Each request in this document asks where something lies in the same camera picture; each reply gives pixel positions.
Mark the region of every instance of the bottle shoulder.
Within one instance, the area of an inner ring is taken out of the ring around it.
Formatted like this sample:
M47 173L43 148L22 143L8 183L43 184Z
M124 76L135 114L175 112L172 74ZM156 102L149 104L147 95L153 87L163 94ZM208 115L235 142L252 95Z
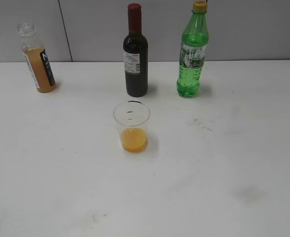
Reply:
M45 48L44 44L41 42L33 43L33 42L22 42L22 50L23 51L29 51L32 49L37 48Z
M182 35L182 43L189 46L201 47L208 44L208 33L188 33Z
M148 49L148 41L142 34L129 34L123 41L123 49L130 53L140 51L141 49Z

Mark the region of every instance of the cup rim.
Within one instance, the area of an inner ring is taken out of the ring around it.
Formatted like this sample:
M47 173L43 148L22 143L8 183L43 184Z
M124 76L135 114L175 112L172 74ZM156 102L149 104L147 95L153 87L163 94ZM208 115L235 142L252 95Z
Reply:
M120 107L123 104L131 103L131 102L132 103L139 103L139 104L143 105L149 111L148 117L143 122L141 122L139 124L136 124L136 125L127 125L127 124L121 123L115 117L115 111L118 109L118 107ZM145 122L148 121L148 119L150 118L150 115L151 115L151 111L150 111L149 107L147 105L145 105L144 103L142 103L141 101L139 101L139 100L128 100L127 102L122 102L122 103L116 105L115 108L114 108L114 110L113 110L113 117L114 117L115 121L117 123L119 123L120 125L124 126L124 127L139 127L139 126L143 125Z

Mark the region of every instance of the red bottle cap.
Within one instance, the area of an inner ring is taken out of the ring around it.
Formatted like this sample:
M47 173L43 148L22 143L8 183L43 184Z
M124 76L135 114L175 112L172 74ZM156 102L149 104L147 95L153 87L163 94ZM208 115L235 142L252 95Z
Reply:
M141 33L141 5L138 3L128 5L128 28L129 32Z

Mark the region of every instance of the glass bottle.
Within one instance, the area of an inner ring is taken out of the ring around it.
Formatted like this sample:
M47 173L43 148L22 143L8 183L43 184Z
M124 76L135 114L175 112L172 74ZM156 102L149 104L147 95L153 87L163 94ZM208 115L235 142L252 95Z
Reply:
M182 97L195 97L200 87L208 30L205 14L207 1L196 1L193 4L193 15L182 34L180 51L178 94Z
M41 93L52 91L56 87L44 45L38 40L33 24L17 25L22 38L22 52L34 79L36 88Z
M123 42L127 93L140 97L148 88L148 42L141 33L141 6L128 5L128 36Z

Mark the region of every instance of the orange liquid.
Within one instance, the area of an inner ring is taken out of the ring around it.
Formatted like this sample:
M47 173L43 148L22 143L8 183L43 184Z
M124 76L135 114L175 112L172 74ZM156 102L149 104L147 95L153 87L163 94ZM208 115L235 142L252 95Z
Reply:
M56 83L52 86L49 84L48 77L40 56L40 53L43 50L44 48L34 48L25 50L24 53L28 56L28 59L30 60L37 82L40 86L39 88L37 88L37 90L41 93L47 93L52 91L56 87Z
M127 128L121 134L122 146L129 152L139 152L146 146L147 134L139 128Z

